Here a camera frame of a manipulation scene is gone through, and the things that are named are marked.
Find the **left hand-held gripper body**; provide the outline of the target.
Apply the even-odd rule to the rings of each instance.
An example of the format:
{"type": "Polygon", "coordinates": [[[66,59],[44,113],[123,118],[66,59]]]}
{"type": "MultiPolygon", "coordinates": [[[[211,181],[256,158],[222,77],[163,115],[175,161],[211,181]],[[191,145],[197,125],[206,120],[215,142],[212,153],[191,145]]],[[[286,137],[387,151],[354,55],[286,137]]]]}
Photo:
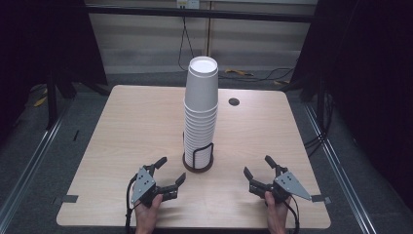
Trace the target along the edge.
{"type": "Polygon", "coordinates": [[[158,194],[163,195],[163,201],[168,201],[177,198],[178,184],[169,186],[159,186],[153,178],[156,170],[160,169],[160,166],[153,164],[150,166],[142,166],[133,180],[133,192],[130,198],[131,204],[134,207],[138,205],[144,205],[147,208],[152,206],[154,198],[158,194]]]}

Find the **person's right hand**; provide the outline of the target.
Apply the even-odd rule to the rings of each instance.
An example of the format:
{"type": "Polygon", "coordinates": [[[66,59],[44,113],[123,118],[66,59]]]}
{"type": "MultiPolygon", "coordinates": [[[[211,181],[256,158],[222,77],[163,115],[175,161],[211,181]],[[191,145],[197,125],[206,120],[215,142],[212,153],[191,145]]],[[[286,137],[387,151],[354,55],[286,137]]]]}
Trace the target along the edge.
{"type": "Polygon", "coordinates": [[[267,225],[270,234],[286,234],[286,219],[288,213],[286,203],[276,203],[276,200],[271,192],[265,192],[265,202],[267,203],[267,225]]]}

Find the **black metal stand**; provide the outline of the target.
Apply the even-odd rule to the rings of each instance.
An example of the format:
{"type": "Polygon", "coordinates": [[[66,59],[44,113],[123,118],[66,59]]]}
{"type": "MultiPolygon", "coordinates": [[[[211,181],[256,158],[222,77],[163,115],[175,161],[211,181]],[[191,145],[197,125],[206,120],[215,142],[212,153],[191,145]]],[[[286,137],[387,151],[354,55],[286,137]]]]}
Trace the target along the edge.
{"type": "Polygon", "coordinates": [[[48,126],[50,130],[57,120],[57,103],[56,103],[56,73],[51,70],[47,80],[47,100],[48,100],[48,126]]]}

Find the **black wire cup holder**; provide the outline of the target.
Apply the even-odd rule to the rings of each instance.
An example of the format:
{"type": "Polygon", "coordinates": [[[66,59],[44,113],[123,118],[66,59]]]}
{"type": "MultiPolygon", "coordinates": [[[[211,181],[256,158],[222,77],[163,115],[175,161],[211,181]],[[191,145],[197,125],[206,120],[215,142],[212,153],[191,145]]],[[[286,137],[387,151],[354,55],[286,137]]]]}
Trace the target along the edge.
{"type": "Polygon", "coordinates": [[[191,147],[189,145],[189,138],[185,134],[182,134],[182,140],[184,146],[182,163],[184,167],[193,173],[203,173],[208,171],[212,167],[214,161],[214,143],[210,142],[202,147],[191,147]]]}

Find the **black horizontal bar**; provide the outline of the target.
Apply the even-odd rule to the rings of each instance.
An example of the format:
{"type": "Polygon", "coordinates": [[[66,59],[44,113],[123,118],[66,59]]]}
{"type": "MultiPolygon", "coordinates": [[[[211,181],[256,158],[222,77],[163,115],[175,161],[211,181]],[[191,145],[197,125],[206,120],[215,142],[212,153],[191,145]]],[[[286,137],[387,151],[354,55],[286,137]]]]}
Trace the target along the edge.
{"type": "Polygon", "coordinates": [[[284,21],[311,23],[317,20],[314,16],[306,15],[283,15],[251,12],[232,12],[216,10],[193,10],[193,9],[172,9],[172,8],[141,8],[122,7],[111,5],[87,4],[85,6],[89,13],[94,14],[114,14],[114,15],[137,15],[137,16],[157,16],[157,17],[183,17],[183,18],[203,18],[221,20],[262,20],[262,21],[284,21]]]}

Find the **person's left hand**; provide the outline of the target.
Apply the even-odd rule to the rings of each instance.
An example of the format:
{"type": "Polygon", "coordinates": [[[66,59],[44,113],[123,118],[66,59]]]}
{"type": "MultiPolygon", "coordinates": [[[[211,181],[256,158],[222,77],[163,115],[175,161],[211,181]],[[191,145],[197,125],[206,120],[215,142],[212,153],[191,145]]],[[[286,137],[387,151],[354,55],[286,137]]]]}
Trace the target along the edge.
{"type": "Polygon", "coordinates": [[[163,201],[163,195],[158,194],[152,201],[152,206],[135,205],[134,213],[136,229],[134,234],[152,234],[156,227],[158,210],[163,201]]]}

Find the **yellow floor tape strip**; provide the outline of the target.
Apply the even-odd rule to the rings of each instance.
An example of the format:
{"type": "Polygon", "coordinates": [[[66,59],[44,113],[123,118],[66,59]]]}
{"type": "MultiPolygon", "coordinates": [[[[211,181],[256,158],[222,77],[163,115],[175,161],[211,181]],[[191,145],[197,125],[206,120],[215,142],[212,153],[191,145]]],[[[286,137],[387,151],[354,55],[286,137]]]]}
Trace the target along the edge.
{"type": "Polygon", "coordinates": [[[225,73],[234,73],[242,76],[248,76],[248,77],[253,77],[254,75],[250,72],[246,72],[243,70],[238,70],[238,69],[225,69],[225,73]]]}

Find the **wall power socket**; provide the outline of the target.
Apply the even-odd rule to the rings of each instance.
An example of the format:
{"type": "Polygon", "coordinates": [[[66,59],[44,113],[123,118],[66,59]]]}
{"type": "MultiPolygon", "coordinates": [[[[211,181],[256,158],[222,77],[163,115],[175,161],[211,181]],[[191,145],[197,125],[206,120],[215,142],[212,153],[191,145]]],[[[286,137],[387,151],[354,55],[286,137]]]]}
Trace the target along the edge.
{"type": "Polygon", "coordinates": [[[200,0],[176,0],[178,9],[200,9],[200,0]]]}

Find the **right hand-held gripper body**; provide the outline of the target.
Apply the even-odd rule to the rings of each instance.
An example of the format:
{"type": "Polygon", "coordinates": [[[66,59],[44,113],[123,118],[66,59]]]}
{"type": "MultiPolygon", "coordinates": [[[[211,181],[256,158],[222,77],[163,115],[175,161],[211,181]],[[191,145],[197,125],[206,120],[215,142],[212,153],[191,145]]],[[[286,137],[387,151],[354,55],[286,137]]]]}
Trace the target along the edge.
{"type": "Polygon", "coordinates": [[[261,199],[264,199],[265,192],[269,191],[277,203],[286,201],[291,195],[296,195],[308,201],[312,200],[312,195],[304,188],[292,172],[286,172],[276,176],[272,183],[265,184],[255,179],[248,183],[248,191],[261,199]]]}

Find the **metal floor rail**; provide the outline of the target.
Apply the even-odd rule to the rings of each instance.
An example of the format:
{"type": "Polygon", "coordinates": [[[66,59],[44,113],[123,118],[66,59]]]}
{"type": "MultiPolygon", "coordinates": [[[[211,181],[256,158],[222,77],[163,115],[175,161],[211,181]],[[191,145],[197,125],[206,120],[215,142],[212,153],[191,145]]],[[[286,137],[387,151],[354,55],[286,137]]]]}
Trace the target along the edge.
{"type": "Polygon", "coordinates": [[[317,122],[316,111],[309,104],[305,105],[305,109],[312,127],[318,137],[320,145],[322,146],[323,152],[336,176],[338,183],[340,184],[343,194],[346,197],[361,232],[363,234],[377,234],[373,221],[358,197],[352,183],[350,182],[350,179],[338,157],[338,154],[331,144],[331,141],[328,139],[326,134],[321,132],[321,127],[317,122]]]}
{"type": "Polygon", "coordinates": [[[66,115],[68,106],[62,108],[61,112],[57,115],[54,122],[43,133],[40,142],[36,149],[29,158],[26,167],[24,168],[19,180],[13,187],[10,195],[0,208],[0,233],[4,233],[8,228],[9,223],[13,219],[16,210],[21,202],[21,199],[27,190],[29,183],[32,180],[33,175],[36,173],[39,165],[44,159],[45,154],[49,150],[50,145],[56,137],[61,126],[62,118],[66,115]]]}

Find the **black curtain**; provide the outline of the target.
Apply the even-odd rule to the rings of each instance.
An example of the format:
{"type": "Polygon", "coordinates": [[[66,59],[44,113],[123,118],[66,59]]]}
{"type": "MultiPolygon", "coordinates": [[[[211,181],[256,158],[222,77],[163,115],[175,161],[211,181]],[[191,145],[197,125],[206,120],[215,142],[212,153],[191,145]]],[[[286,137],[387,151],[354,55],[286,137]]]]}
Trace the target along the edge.
{"type": "Polygon", "coordinates": [[[85,0],[0,0],[0,142],[24,110],[30,89],[54,74],[105,85],[106,74],[85,0]]]}
{"type": "Polygon", "coordinates": [[[303,100],[326,87],[413,210],[413,0],[319,0],[291,83],[303,100]]]}

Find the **yellow floor scrap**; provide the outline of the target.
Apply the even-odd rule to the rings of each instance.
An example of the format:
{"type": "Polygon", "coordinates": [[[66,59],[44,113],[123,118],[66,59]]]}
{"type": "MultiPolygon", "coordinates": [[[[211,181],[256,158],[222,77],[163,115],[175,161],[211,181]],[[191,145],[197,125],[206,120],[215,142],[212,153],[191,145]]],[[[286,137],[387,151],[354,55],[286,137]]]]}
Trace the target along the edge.
{"type": "Polygon", "coordinates": [[[42,95],[39,96],[38,99],[35,101],[35,103],[33,104],[33,106],[34,106],[34,107],[41,106],[41,105],[45,102],[45,100],[47,99],[47,97],[48,97],[48,90],[45,89],[44,92],[42,93],[42,95]]]}

